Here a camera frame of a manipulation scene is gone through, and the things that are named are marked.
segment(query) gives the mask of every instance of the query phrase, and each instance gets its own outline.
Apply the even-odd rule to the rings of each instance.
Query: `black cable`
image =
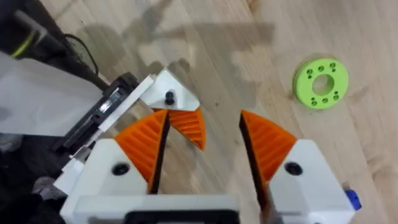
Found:
[[[88,56],[90,57],[90,60],[92,61],[93,65],[94,65],[94,73],[95,75],[98,75],[98,73],[100,72],[97,63],[94,60],[94,57],[92,56],[91,52],[88,50],[88,47],[86,46],[86,44],[77,36],[73,35],[73,34],[64,34],[63,35],[66,39],[70,38],[73,39],[75,41],[77,41],[79,44],[81,44],[84,49],[87,51]]]

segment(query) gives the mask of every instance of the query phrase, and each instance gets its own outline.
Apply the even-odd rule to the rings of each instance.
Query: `wood grain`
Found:
[[[243,223],[259,223],[238,129],[246,109],[318,143],[338,180],[359,193],[353,223],[398,223],[398,1],[42,2],[86,42],[107,79],[169,67],[199,97],[206,150],[171,130],[163,192],[233,194]],[[317,54],[350,74],[347,95],[324,111],[292,96],[294,70]]]

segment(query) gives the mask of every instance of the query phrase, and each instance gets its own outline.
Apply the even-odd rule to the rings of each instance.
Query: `green 3d printed ring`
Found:
[[[320,89],[314,89],[315,80],[325,81]],[[294,76],[293,91],[298,100],[311,109],[327,109],[339,102],[348,88],[348,72],[345,66],[333,58],[319,58],[306,62]]]

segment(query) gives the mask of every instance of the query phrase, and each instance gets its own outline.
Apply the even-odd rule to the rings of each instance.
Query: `orange textured pad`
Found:
[[[133,123],[115,140],[148,183],[149,193],[157,193],[164,147],[170,125],[168,111],[160,110]]]
[[[264,209],[267,207],[268,182],[296,138],[272,121],[245,110],[242,110],[239,127],[248,151],[257,199]]]
[[[195,111],[169,110],[170,124],[200,150],[205,149],[205,121],[200,108]]]

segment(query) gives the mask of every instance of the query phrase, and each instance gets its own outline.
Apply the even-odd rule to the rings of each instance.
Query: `black screw head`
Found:
[[[168,91],[166,93],[166,98],[174,98],[174,93],[172,91]]]
[[[286,163],[285,164],[285,170],[290,175],[301,175],[301,174],[303,174],[303,169],[296,162],[288,162],[288,163]]]
[[[124,174],[127,174],[127,172],[129,172],[129,170],[130,170],[130,165],[128,163],[120,162],[120,163],[116,164],[115,166],[113,166],[112,174],[113,175],[124,175]]]
[[[172,91],[168,91],[167,93],[166,93],[166,100],[164,101],[164,103],[166,104],[166,105],[169,105],[169,106],[172,106],[172,105],[174,105],[174,103],[175,103],[175,100],[174,100],[174,92],[172,92]]]

